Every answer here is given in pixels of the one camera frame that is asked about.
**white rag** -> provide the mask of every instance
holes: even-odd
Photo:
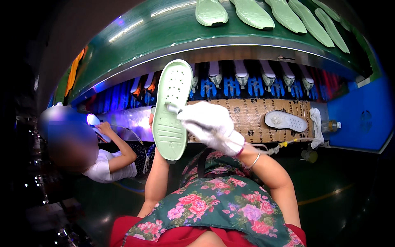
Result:
[[[321,113],[317,108],[310,109],[310,118],[313,120],[314,125],[314,140],[311,143],[311,147],[315,149],[322,143],[324,143],[324,136],[321,132]]]

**red shirt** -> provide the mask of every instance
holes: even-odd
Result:
[[[118,218],[114,222],[113,232],[111,233],[110,246],[121,247],[125,238],[125,233],[134,226],[137,222],[142,220],[139,217],[124,216]],[[306,234],[297,226],[286,224],[306,246]],[[250,242],[244,238],[245,234],[237,230],[221,229],[210,227],[215,232],[224,244],[228,247],[252,247]],[[207,231],[208,228],[200,229],[192,226],[180,226],[165,231],[160,235],[158,242],[147,241],[133,236],[128,236],[124,247],[133,246],[161,246],[161,247],[185,247],[195,241],[201,234]]]

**cardboard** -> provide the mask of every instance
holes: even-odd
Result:
[[[235,130],[241,133],[247,142],[266,143],[290,141],[300,137],[312,136],[312,121],[310,119],[310,102],[298,100],[279,99],[221,99],[206,100],[211,104],[224,106],[228,109],[235,125]],[[187,104],[196,104],[199,101],[189,101]],[[294,114],[307,121],[304,132],[292,130],[276,130],[269,128],[264,121],[265,114],[272,110],[281,110]],[[190,141],[199,141],[191,136]]]

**white shirt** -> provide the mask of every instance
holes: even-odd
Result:
[[[99,149],[99,155],[95,164],[82,174],[99,183],[111,183],[122,178],[135,177],[137,174],[137,169],[134,162],[127,167],[110,174],[110,166],[108,165],[108,161],[120,155],[121,151],[110,153],[106,150]]]

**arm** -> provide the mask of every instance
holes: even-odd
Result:
[[[152,129],[152,120],[154,116],[149,117],[149,124]],[[169,164],[160,155],[157,148],[155,148],[154,161],[152,168],[145,183],[145,202],[137,217],[144,218],[154,208],[155,204],[166,196],[167,191],[167,177],[169,175]]]
[[[251,166],[258,153],[251,149],[244,149],[239,155],[241,162]],[[299,211],[293,183],[286,170],[273,158],[261,154],[251,170],[270,188],[272,199],[282,211],[284,221],[301,227]]]
[[[110,173],[116,172],[124,167],[127,167],[131,163],[133,163],[137,155],[133,151],[133,149],[122,140],[112,129],[108,122],[102,123],[100,125],[95,125],[99,129],[99,131],[110,137],[111,140],[117,145],[119,150],[121,151],[121,155],[118,157],[114,157],[108,161],[108,165],[110,168]]]

